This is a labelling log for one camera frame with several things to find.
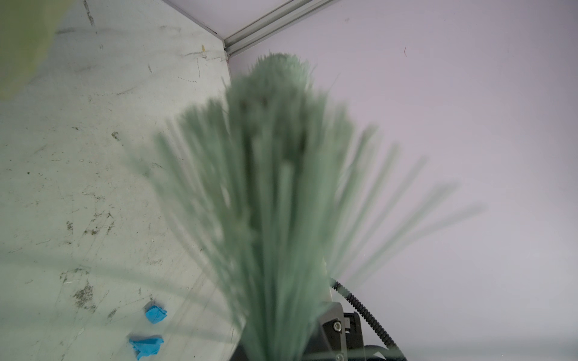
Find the white panel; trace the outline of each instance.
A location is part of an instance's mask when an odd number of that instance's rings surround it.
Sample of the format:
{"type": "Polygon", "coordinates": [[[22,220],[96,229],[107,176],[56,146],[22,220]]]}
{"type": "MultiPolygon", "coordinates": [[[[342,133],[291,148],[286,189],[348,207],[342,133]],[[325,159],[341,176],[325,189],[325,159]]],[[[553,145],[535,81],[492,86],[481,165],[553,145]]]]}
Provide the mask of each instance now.
{"type": "Polygon", "coordinates": [[[226,38],[287,0],[167,0],[226,38]]]}
{"type": "Polygon", "coordinates": [[[123,163],[129,144],[223,91],[225,60],[160,0],[77,1],[38,74],[0,103],[1,360],[135,360],[127,338],[156,334],[157,360],[228,357],[231,344],[191,337],[232,334],[185,302],[214,286],[123,163]],[[157,325],[151,299],[168,311],[157,325]]]}
{"type": "Polygon", "coordinates": [[[396,217],[442,180],[462,187],[438,215],[487,204],[347,285],[409,360],[575,359],[559,353],[578,334],[577,18],[572,1],[342,0],[229,60],[234,77],[298,54],[401,142],[401,169],[428,155],[396,217]],[[495,354],[508,348],[525,354],[495,354]]]}

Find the yellow-green object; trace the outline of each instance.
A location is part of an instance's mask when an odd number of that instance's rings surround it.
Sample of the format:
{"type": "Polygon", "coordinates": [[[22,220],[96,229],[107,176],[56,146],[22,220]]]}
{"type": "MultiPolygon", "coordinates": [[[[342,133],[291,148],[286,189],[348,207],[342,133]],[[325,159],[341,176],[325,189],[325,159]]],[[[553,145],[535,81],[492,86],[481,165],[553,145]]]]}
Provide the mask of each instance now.
{"type": "Polygon", "coordinates": [[[0,1],[0,99],[9,99],[34,75],[73,0],[0,1]]]}

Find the green brush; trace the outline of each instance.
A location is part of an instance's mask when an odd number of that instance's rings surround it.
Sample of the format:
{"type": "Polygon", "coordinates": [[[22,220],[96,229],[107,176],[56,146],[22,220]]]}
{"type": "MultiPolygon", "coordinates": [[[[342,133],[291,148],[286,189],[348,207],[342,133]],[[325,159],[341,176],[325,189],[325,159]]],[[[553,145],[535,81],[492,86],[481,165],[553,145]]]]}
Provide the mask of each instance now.
{"type": "MultiPolygon", "coordinates": [[[[134,162],[176,228],[203,250],[206,258],[183,241],[191,257],[208,262],[251,361],[299,360],[325,310],[328,273],[339,277],[345,257],[358,254],[362,245],[354,240],[398,153],[393,147],[367,182],[372,134],[366,129],[357,136],[345,109],[312,89],[306,64],[272,54],[233,80],[226,102],[193,107],[170,136],[156,137],[162,169],[142,158],[134,162]],[[364,187],[370,192],[362,198],[364,187]]],[[[434,189],[354,272],[354,284],[411,239],[410,231],[452,191],[434,189]]]]}

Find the lavender wall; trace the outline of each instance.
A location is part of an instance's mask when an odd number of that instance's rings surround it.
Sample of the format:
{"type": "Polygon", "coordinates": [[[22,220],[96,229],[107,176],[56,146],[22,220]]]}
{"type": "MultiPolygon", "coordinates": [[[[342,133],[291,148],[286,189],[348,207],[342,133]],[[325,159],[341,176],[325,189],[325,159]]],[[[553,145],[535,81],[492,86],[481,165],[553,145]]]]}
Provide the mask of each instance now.
{"type": "Polygon", "coordinates": [[[575,1],[341,0],[230,59],[235,77],[270,51],[298,54],[359,124],[403,145],[400,172],[427,154],[400,212],[445,180],[462,187],[439,215],[488,206],[357,286],[409,359],[532,359],[487,352],[514,341],[564,359],[548,342],[576,346],[577,39],[575,1]]]}

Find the blue paper scrap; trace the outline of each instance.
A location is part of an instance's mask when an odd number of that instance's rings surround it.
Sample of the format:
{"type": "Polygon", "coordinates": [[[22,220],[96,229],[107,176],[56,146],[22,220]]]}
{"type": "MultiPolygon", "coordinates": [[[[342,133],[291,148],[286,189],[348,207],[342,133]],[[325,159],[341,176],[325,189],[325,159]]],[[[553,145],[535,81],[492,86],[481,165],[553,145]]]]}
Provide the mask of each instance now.
{"type": "Polygon", "coordinates": [[[131,343],[132,348],[136,351],[136,359],[140,360],[141,357],[156,355],[158,350],[161,349],[161,344],[164,340],[160,337],[151,337],[145,340],[128,340],[131,343]]]}
{"type": "Polygon", "coordinates": [[[166,311],[159,306],[152,306],[144,314],[151,323],[159,323],[166,317],[166,311]]]}

